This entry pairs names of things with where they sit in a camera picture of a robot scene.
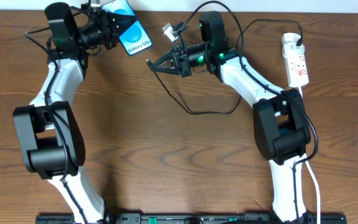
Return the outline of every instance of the smartphone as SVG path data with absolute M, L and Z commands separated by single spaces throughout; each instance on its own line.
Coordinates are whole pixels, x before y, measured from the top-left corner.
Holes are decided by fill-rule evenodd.
M 106 12 L 134 16 L 135 13 L 126 0 L 114 0 L 101 7 Z M 129 56 L 135 55 L 153 45 L 138 20 L 119 36 L 122 46 Z

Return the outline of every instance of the cable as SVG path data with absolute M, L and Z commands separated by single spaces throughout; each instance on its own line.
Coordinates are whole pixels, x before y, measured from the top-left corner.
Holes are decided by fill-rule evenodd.
M 241 29 L 241 26 L 237 20 L 237 18 L 235 18 L 236 22 L 237 22 L 237 25 L 239 26 L 239 29 Z M 243 56 L 243 53 L 244 53 L 244 33 L 243 31 L 240 33 L 240 36 L 241 36 L 241 42 L 242 42 L 242 45 L 241 45 L 241 54 L 239 56 L 239 60 L 240 60 L 240 64 L 241 64 L 241 67 L 242 69 L 246 72 L 246 74 L 248 74 L 248 76 L 251 77 L 251 79 L 253 79 L 256 83 L 258 83 L 260 86 L 264 87 L 265 90 L 273 93 L 274 95 L 277 95 L 277 97 L 283 101 L 286 101 L 288 102 L 290 105 L 292 105 L 301 115 L 302 117 L 304 117 L 304 119 L 306 119 L 306 122 L 308 123 L 308 125 L 310 126 L 310 129 L 313 133 L 313 136 L 314 136 L 314 149 L 313 149 L 313 152 L 310 154 L 310 156 L 308 156 L 307 158 L 305 159 L 301 159 L 299 161 L 296 161 L 294 162 L 294 165 L 292 167 L 292 172 L 293 172 L 293 189 L 294 189 L 294 203 L 295 203 L 295 211 L 296 211 L 296 219 L 298 220 L 298 223 L 300 223 L 300 219 L 299 219 L 299 214 L 298 214 L 298 202 L 297 202 L 297 199 L 296 199 L 296 177 L 295 177 L 295 172 L 296 172 L 296 165 L 298 165 L 299 163 L 302 163 L 302 162 L 305 162 L 305 161 L 308 161 L 310 159 L 312 159 L 317 151 L 318 151 L 318 137 L 317 137 L 317 132 L 316 132 L 316 129 L 314 128 L 313 126 L 313 123 L 311 122 L 311 120 L 309 119 L 309 117 L 306 115 L 306 113 L 291 99 L 289 99 L 288 97 L 282 95 L 281 93 L 277 93 L 276 91 L 273 91 L 269 88 L 268 85 L 264 85 L 261 81 L 259 81 L 258 79 L 256 79 L 249 71 L 248 69 L 246 69 L 246 66 L 244 65 L 243 61 L 242 61 L 242 56 Z
M 77 15 L 80 15 L 80 14 L 85 14 L 88 17 L 88 22 L 90 20 L 92 20 L 91 16 L 88 14 L 87 10 L 80 9 L 78 7 L 75 7 L 75 6 L 70 6 L 70 9 L 74 10 L 74 11 L 77 11 L 77 13 L 75 13 L 73 16 L 77 16 Z
M 231 15 L 233 16 L 233 18 L 235 20 L 237 20 L 236 16 L 233 14 L 233 12 L 223 3 L 219 2 L 219 1 L 208 1 L 208 2 L 204 2 L 202 3 L 200 6 L 197 7 L 197 9 L 190 15 L 190 17 L 186 20 L 186 22 L 183 23 L 183 25 L 181 27 L 179 27 L 177 30 L 181 30 L 183 29 L 187 23 L 190 22 L 191 18 L 194 17 L 194 15 L 198 12 L 199 9 L 201 9 L 203 6 L 207 5 L 207 4 L 211 4 L 211 3 L 216 3 L 216 4 L 220 4 L 221 6 L 223 6 L 224 8 L 226 8 L 230 13 Z M 208 48 L 208 43 L 205 44 L 205 51 L 204 52 L 207 52 L 207 48 Z M 238 105 L 240 104 L 241 102 L 241 95 L 239 96 L 239 100 L 237 101 L 237 104 L 235 105 L 235 107 L 230 110 L 229 112 L 216 112 L 216 111 L 203 111 L 203 112 L 194 112 L 192 111 L 189 107 L 187 107 L 187 109 L 169 92 L 169 90 L 167 89 L 167 87 L 163 84 L 163 82 L 161 81 L 160 77 L 157 75 L 156 72 L 154 72 L 154 75 L 157 77 L 157 79 L 159 80 L 159 82 L 161 83 L 161 85 L 164 87 L 165 91 L 168 93 L 168 95 L 170 95 L 188 114 L 192 114 L 192 115 L 200 115 L 200 114 L 231 114 L 233 113 Z
M 313 180 L 314 187 L 316 189 L 316 199 L 317 199 L 317 224 L 321 223 L 321 196 L 320 196 L 320 188 L 318 187 L 316 176 L 314 176 L 313 171 L 311 170 L 311 167 L 309 165 L 309 161 L 305 161 L 305 164 L 309 170 L 311 179 Z
M 48 30 L 48 29 L 43 28 L 43 29 L 40 29 L 40 30 L 26 32 L 26 34 L 34 34 L 36 32 L 42 32 L 42 31 L 45 31 L 45 30 Z M 45 49 L 45 47 L 43 47 L 40 43 L 38 43 L 37 41 L 35 41 L 31 37 L 28 36 L 27 38 L 29 38 L 32 42 L 36 43 L 39 47 Z M 68 187 L 68 182 L 65 180 L 66 176 L 68 174 L 68 155 L 69 155 L 69 152 L 68 152 L 67 143 L 66 143 L 65 137 L 63 135 L 62 129 L 60 128 L 59 124 L 57 123 L 57 120 L 56 120 L 55 115 L 54 115 L 54 113 L 56 113 L 56 112 L 52 111 L 52 109 L 50 108 L 49 102 L 48 102 L 48 99 L 50 98 L 50 89 L 52 88 L 52 83 L 56 79 L 57 74 L 59 73 L 58 64 L 57 64 L 56 60 L 52 57 L 52 54 L 51 54 L 51 52 L 52 52 L 50 50 L 51 44 L 52 44 L 52 37 L 49 37 L 48 41 L 47 41 L 47 49 L 45 49 L 45 50 L 46 50 L 46 53 L 48 53 L 48 56 L 51 58 L 53 64 L 55 65 L 55 73 L 53 74 L 53 76 L 52 76 L 52 78 L 51 78 L 51 80 L 50 80 L 50 82 L 48 84 L 48 87 L 47 87 L 46 91 L 44 92 L 44 99 L 45 99 L 45 107 L 47 109 L 48 115 L 50 116 L 50 118 L 52 120 L 52 123 L 55 126 L 55 129 L 57 130 L 57 132 L 58 132 L 58 134 L 60 136 L 60 140 L 62 141 L 63 148 L 64 148 L 64 151 L 65 151 L 65 169 L 63 171 L 63 175 L 62 175 L 62 178 L 60 179 L 60 182 L 62 182 L 64 188 L 66 189 L 66 191 L 68 193 L 68 195 L 70 196 L 71 200 L 73 201 L 73 203 L 77 207 L 79 213 L 82 216 L 82 219 L 84 220 L 84 223 L 89 224 L 87 219 L 86 219 L 86 217 L 85 217 L 85 213 L 84 213 L 83 209 L 81 208 L 80 204 L 74 198 L 73 193 L 71 192 L 70 188 Z
M 229 112 L 217 112 L 217 111 L 202 111 L 202 112 L 194 112 L 192 111 L 189 107 L 183 106 L 179 100 L 177 100 L 168 90 L 168 88 L 164 85 L 164 83 L 161 81 L 160 77 L 157 75 L 156 72 L 154 72 L 154 75 L 157 77 L 157 79 L 159 80 L 159 82 L 161 83 L 162 87 L 164 87 L 165 91 L 168 93 L 168 95 L 170 95 L 172 97 L 173 100 L 175 100 L 188 114 L 191 115 L 200 115 L 200 114 L 231 114 L 233 113 L 237 107 L 239 106 L 240 102 L 241 102 L 241 96 L 239 97 L 239 100 L 237 101 L 236 105 L 234 106 L 234 108 L 232 110 L 230 110 Z
M 68 187 L 68 182 L 63 180 L 62 181 L 64 188 L 66 189 L 68 196 L 70 196 L 71 200 L 73 201 L 73 203 L 75 204 L 75 206 L 78 209 L 78 212 L 81 214 L 82 219 L 84 220 L 85 224 L 89 224 L 86 217 L 85 217 L 85 213 L 84 210 L 81 208 L 80 204 L 77 202 L 77 200 L 74 198 L 73 192 L 71 192 L 70 188 Z
M 64 148 L 64 151 L 65 151 L 65 169 L 64 169 L 64 172 L 63 172 L 63 176 L 60 179 L 60 181 L 64 181 L 66 179 L 67 174 L 68 174 L 68 154 L 69 154 L 69 152 L 68 152 L 68 148 L 67 148 L 66 139 L 65 139 L 65 137 L 63 135 L 63 131 L 60 128 L 59 124 L 57 123 L 55 115 L 52 113 L 52 110 L 50 108 L 50 104 L 48 102 L 48 99 L 50 98 L 50 89 L 52 88 L 53 82 L 55 81 L 56 76 L 59 73 L 59 66 L 58 66 L 56 60 L 52 57 L 52 51 L 50 50 L 51 44 L 52 44 L 52 36 L 48 38 L 47 50 L 48 50 L 49 58 L 52 60 L 53 64 L 55 65 L 55 73 L 53 74 L 52 78 L 50 79 L 48 87 L 47 87 L 46 91 L 44 92 L 44 99 L 45 99 L 45 107 L 47 108 L 47 111 L 48 111 L 48 114 L 50 116 L 50 119 L 52 120 L 52 123 L 55 126 L 55 129 L 56 129 L 57 133 L 60 136 L 60 140 L 61 140 L 61 142 L 63 144 L 63 148 Z
M 296 46 L 300 46 L 302 44 L 302 41 L 303 41 L 303 31 L 302 31 L 302 27 L 301 25 L 299 24 L 298 21 L 295 21 L 295 20 L 292 20 L 292 19 L 256 19 L 254 21 L 252 21 L 250 24 L 248 24 L 248 26 L 242 31 L 242 33 L 245 33 L 247 31 L 247 29 L 255 22 L 258 22 L 258 21 L 265 21 L 265 22 L 293 22 L 295 24 L 298 25 L 298 28 L 299 28 L 299 32 L 300 32 L 300 36 L 301 38 L 299 38 L 299 40 L 296 42 Z M 238 45 L 239 45 L 239 40 L 240 40 L 240 36 L 241 34 L 238 36 L 237 38 L 237 42 L 236 42 L 236 48 L 238 48 Z
M 208 70 L 207 69 L 204 69 L 204 70 L 201 70 L 201 71 L 196 71 L 195 68 L 191 68 L 191 70 L 194 72 L 194 73 L 206 73 Z
M 207 5 L 207 4 L 211 4 L 211 3 L 216 3 L 216 4 L 220 4 L 221 6 L 223 6 L 229 13 L 230 15 L 233 17 L 233 19 L 235 20 L 239 30 L 240 30 L 240 37 L 241 37 L 241 52 L 240 52 L 240 55 L 239 55 L 239 60 L 240 60 L 240 64 L 241 64 L 241 67 L 242 69 L 246 72 L 246 74 L 248 74 L 248 76 L 250 76 L 256 83 L 258 83 L 260 86 L 264 87 L 267 91 L 273 93 L 274 95 L 277 95 L 277 97 L 283 101 L 286 101 L 288 102 L 290 105 L 292 105 L 296 110 L 299 111 L 299 113 L 302 115 L 302 117 L 304 117 L 304 119 L 306 119 L 306 122 L 308 123 L 308 125 L 310 126 L 310 129 L 313 133 L 313 136 L 314 136 L 314 150 L 313 152 L 310 154 L 310 156 L 308 156 L 307 158 L 304 158 L 304 159 L 301 159 L 299 161 L 296 161 L 292 167 L 292 171 L 293 171 L 293 188 L 294 188 L 294 203 L 295 203 L 295 211 L 296 211 L 296 219 L 298 220 L 298 223 L 300 223 L 300 219 L 299 219 L 299 214 L 298 214 L 298 204 L 297 204 L 297 201 L 296 201 L 296 177 L 295 177 L 295 172 L 296 172 L 296 165 L 299 164 L 299 163 L 302 163 L 302 162 L 305 162 L 305 161 L 308 161 L 310 159 L 312 159 L 317 151 L 318 151 L 318 137 L 317 137 L 317 132 L 316 132 L 316 129 L 314 128 L 313 126 L 313 123 L 311 122 L 311 120 L 309 119 L 309 117 L 306 115 L 306 113 L 291 99 L 289 99 L 288 97 L 282 95 L 281 93 L 277 93 L 276 91 L 273 91 L 269 88 L 269 86 L 267 85 L 264 85 L 261 81 L 259 81 L 258 79 L 256 79 L 247 69 L 246 69 L 246 66 L 244 65 L 243 61 L 242 61 L 242 57 L 243 57 L 243 53 L 244 53 L 244 32 L 245 30 L 247 30 L 247 28 L 252 25 L 254 22 L 257 22 L 257 21 L 274 21 L 274 20 L 267 20 L 267 19 L 260 19 L 260 20 L 256 20 L 254 22 L 251 22 L 251 24 L 249 24 L 247 26 L 247 28 L 242 31 L 242 28 L 241 28 L 241 25 L 240 25 L 240 22 L 238 21 L 236 15 L 234 15 L 234 13 L 223 3 L 221 2 L 218 2 L 218 1 L 208 1 L 208 2 L 205 2 L 203 4 L 201 4 L 200 6 L 197 7 L 197 9 L 190 15 L 190 17 L 183 23 L 183 25 L 178 29 L 178 30 L 182 30 L 186 25 L 187 23 L 190 22 L 191 18 L 193 18 L 193 16 L 197 13 L 197 11 Z M 298 24 L 298 27 L 300 28 L 300 32 L 301 32 L 301 38 L 298 40 L 298 42 L 296 43 L 296 45 L 300 45 L 301 42 L 302 42 L 302 37 L 303 37 L 303 33 L 302 33 L 302 29 L 299 25 L 299 23 L 297 21 L 292 21 L 292 22 L 296 22 Z
M 303 98 L 303 94 L 302 94 L 302 88 L 299 86 L 298 87 L 298 91 L 299 91 L 299 94 L 302 96 L 302 98 Z
M 45 53 L 48 54 L 48 50 L 42 46 L 40 43 L 38 43 L 36 40 L 34 40 L 32 37 L 30 37 L 29 34 L 35 34 L 35 33 L 38 33 L 38 32 L 42 32 L 42 31 L 45 31 L 45 30 L 49 30 L 49 27 L 45 27 L 45 28 L 42 28 L 42 29 L 39 29 L 39 30 L 34 30 L 34 31 L 28 31 L 28 32 L 25 32 L 24 35 L 26 38 L 28 38 L 29 40 L 31 40 L 33 43 L 37 44 Z

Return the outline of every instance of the white cable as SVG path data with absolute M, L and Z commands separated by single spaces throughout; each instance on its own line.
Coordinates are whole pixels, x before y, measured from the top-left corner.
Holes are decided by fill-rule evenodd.
M 299 91 L 299 93 L 301 94 L 301 96 L 302 96 L 302 98 L 303 98 L 302 88 L 301 88 L 300 86 L 298 87 L 298 91 Z
M 301 94 L 302 98 L 303 98 L 303 95 L 302 95 L 302 89 L 301 87 L 299 86 L 298 87 L 298 90 L 299 90 L 299 93 Z M 313 183 L 314 183 L 314 187 L 316 189 L 316 198 L 317 198 L 317 224 L 320 224 L 321 223 L 321 197 L 320 197 L 320 188 L 318 187 L 318 183 L 317 183 L 317 179 L 316 179 L 316 176 L 314 176 L 314 173 L 313 171 L 311 170 L 311 167 L 310 167 L 310 164 L 309 164 L 309 161 L 305 161 L 305 164 L 308 168 L 308 171 L 309 171 L 309 174 L 311 176 L 311 179 L 313 180 Z

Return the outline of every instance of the wood grain surface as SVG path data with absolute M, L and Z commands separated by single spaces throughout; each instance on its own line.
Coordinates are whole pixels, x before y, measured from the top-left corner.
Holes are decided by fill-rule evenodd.
M 242 101 L 229 116 L 186 114 L 160 86 L 145 59 L 157 60 L 170 42 L 161 28 L 189 12 L 137 12 L 154 46 L 128 57 L 121 46 L 103 49 L 74 99 L 86 143 L 85 167 L 97 192 L 115 210 L 145 213 L 236 213 L 269 210 L 270 167 L 260 155 L 252 110 Z M 310 84 L 305 107 L 319 135 L 311 161 L 324 212 L 343 212 L 358 223 L 358 14 L 236 13 L 242 26 L 258 18 L 295 19 L 304 32 Z M 201 42 L 198 20 L 185 32 Z M 227 36 L 239 31 L 223 14 Z M 47 74 L 47 56 L 24 37 L 47 26 L 42 11 L 0 11 L 0 223 L 34 223 L 40 213 L 68 213 L 59 192 L 26 171 L 12 112 L 33 99 Z M 245 34 L 246 57 L 271 82 L 288 86 L 281 36 L 293 24 L 262 22 Z M 46 41 L 50 33 L 34 35 Z M 237 93 L 208 73 L 160 75 L 194 110 L 229 110 Z M 303 168 L 303 200 L 315 211 L 313 182 Z

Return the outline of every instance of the black cable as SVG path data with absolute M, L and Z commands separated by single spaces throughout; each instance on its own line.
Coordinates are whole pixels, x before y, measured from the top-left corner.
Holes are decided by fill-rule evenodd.
M 42 31 L 45 31 L 45 30 L 49 30 L 49 27 L 45 27 L 45 28 L 42 28 L 42 29 L 39 29 L 39 30 L 34 30 L 34 31 L 28 31 L 28 32 L 25 32 L 24 35 L 26 38 L 28 38 L 29 40 L 31 40 L 33 43 L 37 44 L 45 53 L 48 54 L 48 50 L 42 46 L 40 43 L 38 43 L 36 40 L 34 40 L 32 37 L 30 37 L 29 34 L 35 34 L 35 33 L 38 33 L 38 32 L 42 32 Z
M 207 69 L 204 69 L 204 70 L 201 70 L 201 71 L 196 71 L 195 69 L 194 69 L 194 67 L 193 68 L 191 68 L 191 70 L 194 72 L 194 73 L 206 73 L 208 70 Z
M 183 106 L 179 100 L 177 100 L 168 90 L 168 88 L 164 85 L 164 83 L 161 81 L 160 77 L 157 75 L 156 72 L 154 72 L 154 75 L 157 77 L 157 79 L 159 80 L 159 82 L 161 83 L 162 87 L 164 87 L 165 91 L 168 93 L 168 95 L 170 95 L 172 97 L 173 100 L 175 100 L 188 114 L 191 114 L 191 115 L 200 115 L 200 114 L 221 114 L 221 115 L 224 115 L 224 114 L 231 114 L 233 113 L 237 107 L 239 106 L 240 102 L 241 102 L 241 96 L 239 97 L 239 100 L 237 101 L 236 105 L 233 107 L 232 110 L 228 111 L 228 112 L 217 112 L 217 111 L 202 111 L 202 112 L 194 112 L 192 111 L 189 107 L 186 107 Z
M 256 19 L 254 21 L 252 21 L 250 24 L 248 24 L 248 26 L 242 31 L 242 33 L 245 33 L 247 31 L 247 29 L 255 22 L 258 22 L 258 21 L 265 21 L 265 22 L 293 22 L 295 24 L 298 25 L 298 28 L 299 28 L 299 32 L 300 32 L 300 35 L 301 35 L 301 38 L 299 38 L 299 40 L 296 42 L 296 46 L 300 46 L 302 44 L 302 41 L 303 41 L 303 31 L 302 31 L 302 27 L 301 25 L 299 24 L 298 21 L 295 21 L 295 20 L 292 20 L 292 19 Z M 238 36 L 237 38 L 237 42 L 236 42 L 236 48 L 238 48 L 238 45 L 239 45 L 239 40 L 240 40 L 240 36 Z
M 292 167 L 292 171 L 293 171 L 293 184 L 294 184 L 294 203 L 295 203 L 295 211 L 296 211 L 296 219 L 298 220 L 298 222 L 300 222 L 300 219 L 299 219 L 299 215 L 298 215 L 298 204 L 297 204 L 297 200 L 296 200 L 296 177 L 295 177 L 295 172 L 296 172 L 296 165 L 299 164 L 299 163 L 302 163 L 304 161 L 308 161 L 310 159 L 312 159 L 317 151 L 318 151 L 318 137 L 317 137 L 317 132 L 316 132 L 316 129 L 314 128 L 313 126 L 313 123 L 310 121 L 309 117 L 306 115 L 306 113 L 301 110 L 301 108 L 291 99 L 289 99 L 288 97 L 282 95 L 281 93 L 277 93 L 276 91 L 273 91 L 269 88 L 269 86 L 267 85 L 264 85 L 261 81 L 259 81 L 258 79 L 256 79 L 247 69 L 246 69 L 246 66 L 244 65 L 243 61 L 242 61 L 242 56 L 243 56 L 243 53 L 244 53 L 244 33 L 242 31 L 242 28 L 241 28 L 241 25 L 240 25 L 240 22 L 238 21 L 236 15 L 234 15 L 234 13 L 223 3 L 221 2 L 218 2 L 218 1 L 208 1 L 208 2 L 205 2 L 203 4 L 201 4 L 200 6 L 197 7 L 197 9 L 190 15 L 190 17 L 183 23 L 183 25 L 178 29 L 178 30 L 181 30 L 183 29 L 187 23 L 190 22 L 191 18 L 193 18 L 193 16 L 197 13 L 197 11 L 202 8 L 203 6 L 207 5 L 207 4 L 211 4 L 211 3 L 216 3 L 216 4 L 220 4 L 221 6 L 223 6 L 229 13 L 230 15 L 233 17 L 233 19 L 235 20 L 239 30 L 240 30 L 240 37 L 241 37 L 241 52 L 240 52 L 240 56 L 239 56 L 239 60 L 240 60 L 240 64 L 241 64 L 241 67 L 242 69 L 256 82 L 258 83 L 260 86 L 264 87 L 267 91 L 273 93 L 274 95 L 277 95 L 277 97 L 279 97 L 281 100 L 283 101 L 286 101 L 288 102 L 289 104 L 293 105 L 293 107 L 299 111 L 299 113 L 304 117 L 304 119 L 306 119 L 306 121 L 308 122 L 309 126 L 310 126 L 310 129 L 312 130 L 312 133 L 313 133 L 313 136 L 314 136 L 314 149 L 313 149 L 313 152 L 312 154 L 310 154 L 310 156 L 308 156 L 307 158 L 305 159 L 301 159 L 299 161 L 296 161 Z M 298 42 L 296 43 L 297 45 L 299 43 L 301 43 L 302 41 L 302 37 L 303 37 L 303 33 L 302 33 L 302 29 L 299 25 L 298 22 L 296 22 L 298 24 L 298 27 L 300 28 L 300 31 L 301 31 L 301 38 L 298 40 Z
M 57 133 L 60 136 L 60 140 L 61 140 L 61 142 L 63 144 L 63 148 L 64 148 L 64 151 L 65 151 L 65 170 L 63 172 L 62 178 L 60 179 L 60 181 L 63 181 L 63 180 L 66 179 L 66 176 L 68 174 L 68 155 L 69 155 L 69 152 L 68 152 L 68 148 L 67 148 L 66 139 L 65 139 L 65 137 L 63 135 L 63 131 L 60 128 L 59 124 L 57 123 L 55 115 L 52 113 L 52 110 L 51 110 L 49 102 L 48 102 L 48 99 L 50 98 L 50 89 L 52 88 L 53 82 L 55 81 L 56 76 L 59 73 L 59 66 L 58 66 L 56 60 L 52 57 L 52 51 L 50 50 L 51 44 L 52 44 L 52 36 L 48 38 L 47 49 L 48 49 L 48 56 L 52 60 L 53 64 L 55 65 L 55 73 L 53 74 L 52 78 L 50 79 L 48 87 L 47 87 L 46 91 L 44 92 L 44 99 L 45 99 L 45 107 L 47 108 L 47 111 L 48 111 L 48 114 L 50 116 L 50 119 L 52 120 L 52 123 L 55 126 L 55 129 L 56 129 Z
M 77 13 L 75 13 L 73 16 L 77 16 L 77 15 L 80 15 L 80 14 L 85 14 L 88 17 L 88 21 L 91 20 L 91 16 L 88 14 L 86 9 L 80 9 L 78 7 L 75 7 L 75 6 L 70 6 L 70 9 L 74 10 L 74 11 L 77 11 Z
M 84 210 L 81 208 L 80 204 L 77 202 L 77 200 L 74 198 L 73 192 L 71 192 L 70 188 L 68 187 L 68 183 L 67 181 L 63 180 L 63 186 L 66 189 L 68 196 L 70 196 L 71 200 L 73 201 L 73 203 L 75 204 L 75 206 L 77 207 L 79 213 L 82 216 L 82 219 L 84 220 L 85 224 L 89 224 L 86 217 L 85 217 L 85 213 Z
M 74 14 L 74 16 L 77 16 L 81 13 L 84 13 L 84 12 L 78 12 L 76 14 Z M 82 219 L 84 220 L 85 224 L 89 224 L 86 217 L 85 217 L 85 213 L 83 211 L 83 209 L 81 208 L 80 204 L 77 202 L 77 200 L 74 198 L 74 195 L 73 193 L 71 192 L 70 188 L 68 187 L 68 183 L 67 181 L 65 180 L 67 174 L 68 174 L 68 157 L 69 157 L 69 151 L 68 151 L 68 147 L 67 147 L 67 143 L 66 143 L 66 140 L 65 140 L 65 137 L 63 135 L 63 132 L 62 132 L 62 129 L 60 128 L 59 124 L 57 123 L 57 120 L 55 118 L 55 114 L 56 116 L 59 117 L 59 119 L 61 119 L 61 121 L 63 123 L 65 123 L 65 125 L 67 125 L 67 123 L 64 121 L 64 119 L 62 119 L 62 117 L 60 115 L 58 115 L 56 113 L 56 111 L 52 111 L 52 109 L 50 108 L 50 105 L 49 105 L 49 102 L 48 102 L 48 99 L 50 98 L 50 89 L 52 88 L 52 83 L 53 81 L 56 79 L 57 77 L 57 74 L 59 73 L 59 67 L 58 67 L 58 64 L 56 62 L 56 60 L 52 57 L 52 51 L 51 51 L 51 44 L 52 44 L 52 37 L 49 37 L 48 38 L 48 41 L 47 41 L 47 48 L 45 48 L 44 46 L 42 46 L 40 43 L 38 43 L 36 40 L 34 40 L 33 38 L 31 38 L 29 36 L 29 34 L 34 34 L 34 33 L 38 33 L 38 32 L 42 32 L 42 31 L 45 31 L 45 30 L 49 30 L 49 27 L 46 27 L 46 28 L 42 28 L 42 29 L 39 29 L 39 30 L 34 30 L 34 31 L 30 31 L 30 32 L 26 32 L 25 33 L 25 36 L 31 40 L 33 43 L 37 44 L 42 50 L 44 50 L 49 58 L 52 60 L 53 64 L 55 65 L 55 73 L 53 74 L 49 84 L 48 84 L 48 87 L 46 89 L 46 91 L 44 92 L 44 99 L 45 99 L 45 107 L 47 109 L 47 112 L 48 112 L 48 115 L 50 116 L 51 120 L 52 120 L 52 123 L 53 125 L 55 126 L 55 129 L 57 130 L 59 136 L 60 136 L 60 140 L 63 144 L 63 148 L 64 148 L 64 151 L 65 151 L 65 169 L 63 171 L 63 176 L 62 178 L 60 179 L 60 182 L 62 182 L 64 188 L 66 189 L 68 195 L 70 196 L 71 200 L 73 201 L 73 203 L 75 204 L 75 206 L 77 207 L 79 213 L 81 214 L 82 216 Z
M 259 21 L 259 20 L 256 20 L 256 21 L 253 21 L 251 22 L 245 29 L 244 31 L 242 31 L 241 29 L 241 26 L 237 20 L 237 18 L 235 18 L 236 22 L 237 22 L 237 25 L 239 26 L 239 29 L 241 30 L 241 33 L 240 33 L 240 37 L 241 37 L 241 53 L 240 53 L 240 56 L 239 56 L 239 60 L 240 60 L 240 64 L 241 64 L 241 67 L 242 69 L 246 72 L 246 74 L 248 74 L 248 76 L 251 77 L 251 79 L 253 79 L 256 83 L 258 83 L 260 86 L 264 87 L 265 90 L 273 93 L 274 95 L 277 95 L 277 97 L 279 97 L 281 100 L 283 101 L 286 101 L 288 102 L 290 105 L 292 105 L 296 110 L 298 110 L 298 112 L 302 115 L 302 117 L 304 117 L 304 119 L 306 119 L 312 133 L 313 133 L 313 137 L 314 137 L 314 149 L 313 149 L 313 152 L 310 154 L 310 156 L 308 156 L 307 158 L 304 158 L 304 159 L 301 159 L 299 161 L 296 161 L 294 162 L 293 164 L 293 167 L 292 167 L 292 172 L 293 172 L 293 190 L 294 190 L 294 203 L 295 203 L 295 212 L 296 212 L 296 219 L 298 220 L 298 223 L 300 223 L 300 219 L 299 219 L 299 211 L 298 211 L 298 201 L 296 199 L 296 175 L 295 175 L 295 172 L 296 172 L 296 165 L 302 163 L 302 162 L 305 162 L 305 161 L 308 161 L 310 159 L 312 159 L 316 154 L 317 154 L 317 151 L 318 151 L 318 137 L 317 137 L 317 132 L 316 132 L 316 128 L 313 126 L 313 123 L 311 122 L 311 120 L 309 119 L 309 117 L 306 115 L 306 113 L 298 106 L 298 104 L 296 104 L 293 100 L 289 99 L 288 97 L 282 95 L 281 93 L 277 93 L 276 91 L 273 91 L 269 88 L 268 85 L 264 85 L 261 81 L 259 81 L 258 79 L 256 79 L 247 69 L 246 69 L 246 66 L 244 65 L 243 61 L 242 61 L 242 56 L 243 56 L 243 53 L 244 53 L 244 32 L 248 29 L 248 27 L 250 27 L 250 25 L 252 25 L 254 22 L 256 21 Z

